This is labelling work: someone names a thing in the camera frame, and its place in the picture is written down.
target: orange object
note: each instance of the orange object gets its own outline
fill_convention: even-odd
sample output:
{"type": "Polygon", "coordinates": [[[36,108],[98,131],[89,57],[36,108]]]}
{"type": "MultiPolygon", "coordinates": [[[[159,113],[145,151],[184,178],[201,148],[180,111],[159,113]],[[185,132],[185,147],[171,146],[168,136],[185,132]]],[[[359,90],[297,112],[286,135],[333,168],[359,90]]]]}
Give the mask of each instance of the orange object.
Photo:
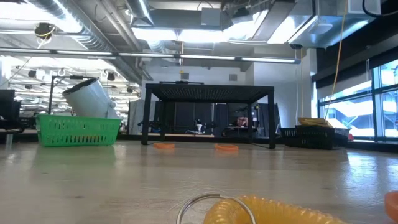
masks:
{"type": "Polygon", "coordinates": [[[237,150],[239,150],[239,147],[235,146],[235,145],[219,145],[219,144],[216,144],[216,149],[217,150],[223,150],[223,151],[237,151],[237,150]]]}
{"type": "Polygon", "coordinates": [[[398,191],[389,192],[384,196],[384,207],[387,215],[398,223],[398,191]]]}
{"type": "Polygon", "coordinates": [[[154,143],[154,147],[157,149],[174,149],[175,144],[154,143]]]}
{"type": "MultiPolygon", "coordinates": [[[[287,205],[255,196],[239,198],[252,212],[256,223],[278,224],[344,224],[338,218],[311,209],[287,205]]],[[[252,223],[245,209],[228,198],[213,205],[205,217],[204,224],[242,224],[252,223]]]]}

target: orange disc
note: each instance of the orange disc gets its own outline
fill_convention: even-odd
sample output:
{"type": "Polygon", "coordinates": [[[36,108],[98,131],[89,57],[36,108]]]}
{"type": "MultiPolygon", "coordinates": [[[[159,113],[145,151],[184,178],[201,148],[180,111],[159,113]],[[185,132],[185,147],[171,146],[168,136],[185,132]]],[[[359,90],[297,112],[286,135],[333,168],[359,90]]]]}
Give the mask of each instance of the orange disc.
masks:
{"type": "Polygon", "coordinates": [[[387,215],[398,223],[398,191],[386,194],[384,197],[384,206],[387,215]]]}
{"type": "Polygon", "coordinates": [[[157,149],[174,149],[175,144],[154,143],[154,147],[157,149]]]}
{"type": "Polygon", "coordinates": [[[237,151],[237,150],[239,150],[239,147],[235,146],[235,145],[219,145],[219,144],[216,144],[216,149],[224,150],[224,151],[237,151]]]}

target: metal ring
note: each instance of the metal ring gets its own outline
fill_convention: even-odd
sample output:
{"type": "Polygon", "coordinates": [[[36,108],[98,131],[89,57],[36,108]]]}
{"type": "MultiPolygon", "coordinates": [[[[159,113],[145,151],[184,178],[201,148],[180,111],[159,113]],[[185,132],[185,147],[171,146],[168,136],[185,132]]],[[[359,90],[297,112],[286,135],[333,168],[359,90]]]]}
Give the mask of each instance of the metal ring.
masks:
{"type": "Polygon", "coordinates": [[[223,197],[219,193],[205,193],[202,195],[198,195],[196,197],[191,198],[187,202],[184,203],[182,208],[180,209],[178,215],[177,215],[177,221],[175,222],[176,224],[181,224],[182,222],[182,217],[184,216],[185,212],[195,203],[200,202],[201,200],[206,200],[206,199],[211,199],[211,198],[219,198],[219,199],[231,199],[234,200],[235,202],[239,203],[240,206],[242,206],[243,209],[249,214],[251,223],[256,224],[256,219],[254,218],[253,213],[250,211],[250,208],[245,205],[240,199],[234,198],[234,197],[223,197]]]}

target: black table leg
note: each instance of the black table leg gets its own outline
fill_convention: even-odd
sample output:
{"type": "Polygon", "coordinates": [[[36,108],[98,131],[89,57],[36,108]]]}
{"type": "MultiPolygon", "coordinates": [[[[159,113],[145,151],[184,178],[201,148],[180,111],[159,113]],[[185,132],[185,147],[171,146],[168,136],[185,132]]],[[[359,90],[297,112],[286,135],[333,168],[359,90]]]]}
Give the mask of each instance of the black table leg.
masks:
{"type": "Polygon", "coordinates": [[[268,126],[269,148],[275,149],[275,105],[273,91],[268,93],[268,126]]]}
{"type": "Polygon", "coordinates": [[[160,140],[165,140],[166,133],[166,115],[167,115],[167,102],[162,102],[162,125],[160,127],[160,140]]]}
{"type": "Polygon", "coordinates": [[[252,115],[251,103],[248,103],[248,134],[249,134],[249,143],[253,143],[253,115],[252,115]]]}
{"type": "Polygon", "coordinates": [[[152,97],[152,89],[147,88],[145,93],[144,103],[144,118],[142,123],[141,144],[148,145],[148,129],[149,129],[149,115],[150,115],[150,98],[152,97]]]}

